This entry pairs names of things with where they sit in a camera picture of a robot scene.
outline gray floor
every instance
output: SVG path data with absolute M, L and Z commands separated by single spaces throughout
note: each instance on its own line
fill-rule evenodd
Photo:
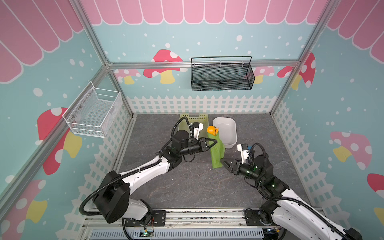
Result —
M 229 117 L 236 121 L 238 144 L 251 146 L 255 142 L 261 143 L 270 156 L 275 176 L 308 202 L 269 114 L 210 114 L 210 124 L 216 117 Z M 169 139 L 178 119 L 178 114 L 138 115 L 120 172 L 153 159 Z M 241 158 L 236 147 L 226 149 L 225 157 Z M 172 171 L 144 184 L 131 198 L 143 199 L 153 208 L 259 207 L 262 203 L 261 195 L 248 186 L 243 177 L 230 174 L 224 167 L 213 169 L 209 151 L 196 154 L 192 163 L 183 161 Z

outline wire mesh basket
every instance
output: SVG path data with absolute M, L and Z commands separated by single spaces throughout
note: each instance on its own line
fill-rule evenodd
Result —
M 251 56 L 192 58 L 192 91 L 251 90 L 255 81 L 251 60 Z
M 74 134 L 105 137 L 122 106 L 121 93 L 90 82 L 63 114 Z

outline green plastic basket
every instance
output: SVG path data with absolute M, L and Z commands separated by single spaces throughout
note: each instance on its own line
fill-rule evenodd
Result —
M 180 114 L 180 118 L 187 117 L 189 123 L 199 122 L 204 124 L 203 130 L 200 131 L 199 137 L 208 137 L 207 128 L 209 127 L 209 119 L 208 114 L 205 113 L 182 113 Z M 187 123 L 183 120 L 179 124 L 179 130 L 185 130 L 189 132 L 189 127 Z

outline black mounting plate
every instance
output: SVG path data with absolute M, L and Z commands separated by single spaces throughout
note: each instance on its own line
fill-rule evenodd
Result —
M 260 226 L 262 223 L 260 222 L 260 216 L 258 214 L 259 210 L 254 209 L 245 209 L 245 221 L 247 226 Z
M 164 227 L 165 226 L 165 223 L 166 223 L 166 215 L 167 215 L 167 211 L 164 211 L 164 210 L 159 210 L 159 211 L 156 211 L 154 210 L 153 211 L 153 226 L 154 227 Z M 139 224 L 140 221 L 137 221 L 136 219 L 133 219 L 133 218 L 126 218 L 125 220 L 125 226 L 126 227 L 142 227 L 140 224 Z M 150 228 L 152 226 L 152 223 L 148 224 L 147 228 Z

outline black mesh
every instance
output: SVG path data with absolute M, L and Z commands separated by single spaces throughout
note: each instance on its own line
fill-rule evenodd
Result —
M 250 90 L 255 76 L 246 63 L 199 63 L 192 59 L 192 91 Z

